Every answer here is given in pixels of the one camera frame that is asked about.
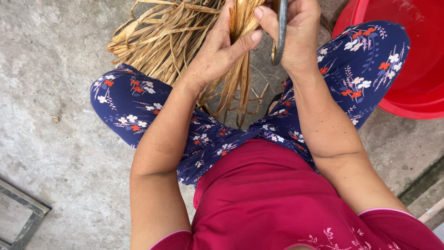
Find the woman's right hand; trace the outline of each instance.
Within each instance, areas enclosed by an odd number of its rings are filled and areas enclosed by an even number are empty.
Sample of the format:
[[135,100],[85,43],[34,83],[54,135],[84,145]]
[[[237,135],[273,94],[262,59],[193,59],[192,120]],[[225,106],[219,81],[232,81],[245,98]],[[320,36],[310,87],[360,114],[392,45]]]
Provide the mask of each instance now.
[[[259,24],[277,41],[278,15],[266,6],[254,10]],[[317,0],[289,0],[287,31],[281,64],[289,74],[318,72],[317,33],[321,7]]]

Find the red bucket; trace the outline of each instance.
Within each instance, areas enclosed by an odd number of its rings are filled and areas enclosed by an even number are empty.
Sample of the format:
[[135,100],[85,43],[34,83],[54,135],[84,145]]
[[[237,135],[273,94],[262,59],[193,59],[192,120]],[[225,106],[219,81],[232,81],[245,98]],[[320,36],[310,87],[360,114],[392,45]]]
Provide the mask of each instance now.
[[405,27],[411,49],[401,73],[379,103],[389,113],[412,119],[444,117],[443,0],[350,0],[333,37],[350,25],[387,20]]

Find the sleeve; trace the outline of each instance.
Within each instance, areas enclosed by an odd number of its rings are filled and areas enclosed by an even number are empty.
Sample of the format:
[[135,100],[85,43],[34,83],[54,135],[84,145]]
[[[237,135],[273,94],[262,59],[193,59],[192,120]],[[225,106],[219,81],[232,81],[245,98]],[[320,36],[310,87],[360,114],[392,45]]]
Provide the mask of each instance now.
[[389,249],[444,250],[442,241],[412,215],[393,209],[371,209],[359,218],[385,242]]
[[188,230],[175,231],[159,240],[149,250],[189,250],[193,234]]

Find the navy blue pants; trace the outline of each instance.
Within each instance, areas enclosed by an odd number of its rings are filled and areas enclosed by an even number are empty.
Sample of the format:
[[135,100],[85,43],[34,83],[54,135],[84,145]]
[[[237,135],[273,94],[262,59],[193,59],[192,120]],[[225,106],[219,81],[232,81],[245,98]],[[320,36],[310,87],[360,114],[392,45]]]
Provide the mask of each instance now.
[[[402,68],[410,41],[404,27],[370,21],[349,27],[317,52],[319,71],[338,105],[359,129],[376,108]],[[221,157],[253,137],[273,141],[298,153],[315,170],[299,125],[290,78],[271,113],[247,130],[224,126],[194,109],[179,181],[196,185]],[[172,87],[135,68],[121,64],[91,86],[91,104],[103,122],[136,149],[156,118]]]

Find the hand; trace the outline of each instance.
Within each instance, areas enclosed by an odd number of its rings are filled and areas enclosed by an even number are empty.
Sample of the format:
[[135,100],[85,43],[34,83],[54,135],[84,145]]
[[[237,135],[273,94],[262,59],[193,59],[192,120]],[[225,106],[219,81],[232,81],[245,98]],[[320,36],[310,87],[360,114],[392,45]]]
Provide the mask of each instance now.
[[[255,8],[259,24],[277,41],[279,34],[278,15],[266,6]],[[321,7],[317,0],[289,0],[287,31],[281,65],[290,72],[318,71],[316,44]]]
[[185,75],[193,81],[191,87],[194,87],[197,92],[200,92],[212,80],[222,77],[239,57],[252,50],[261,41],[262,32],[255,30],[238,38],[231,45],[230,8],[234,8],[234,0],[225,1],[219,19],[185,71]]

